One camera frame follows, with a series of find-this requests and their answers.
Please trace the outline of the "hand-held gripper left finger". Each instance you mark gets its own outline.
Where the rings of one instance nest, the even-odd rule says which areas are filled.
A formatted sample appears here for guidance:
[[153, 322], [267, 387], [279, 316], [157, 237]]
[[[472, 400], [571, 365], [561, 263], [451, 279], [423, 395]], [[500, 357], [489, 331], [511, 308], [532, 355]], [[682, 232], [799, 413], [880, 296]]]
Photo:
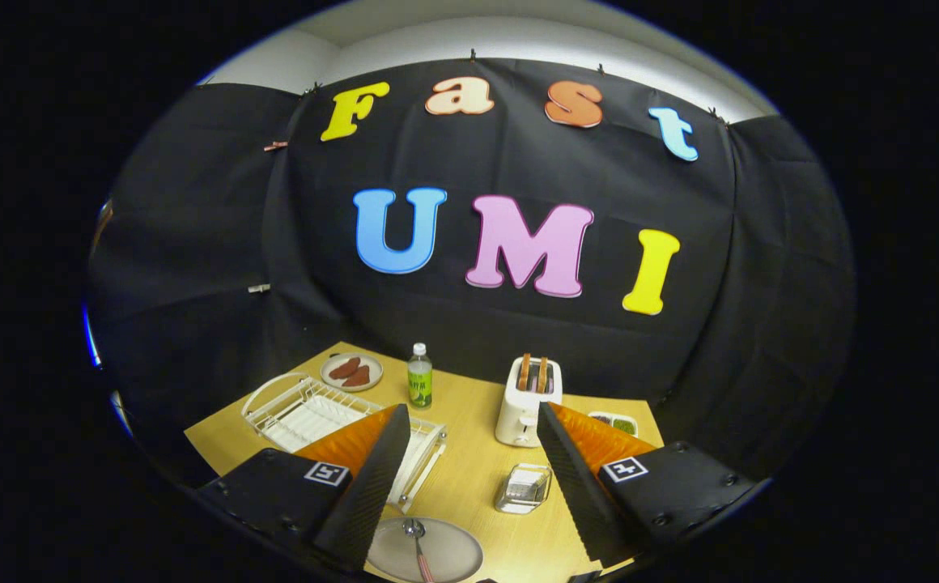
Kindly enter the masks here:
[[298, 453], [263, 448], [195, 495], [293, 560], [359, 572], [408, 440], [408, 409], [398, 403]]

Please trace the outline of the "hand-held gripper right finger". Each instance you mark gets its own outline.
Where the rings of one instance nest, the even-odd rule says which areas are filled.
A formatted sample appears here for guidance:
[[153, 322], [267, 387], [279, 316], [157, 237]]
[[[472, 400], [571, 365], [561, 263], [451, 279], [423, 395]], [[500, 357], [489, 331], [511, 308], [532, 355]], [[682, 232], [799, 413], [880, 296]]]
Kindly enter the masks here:
[[698, 446], [656, 447], [558, 403], [537, 435], [590, 560], [613, 567], [690, 542], [764, 488]]

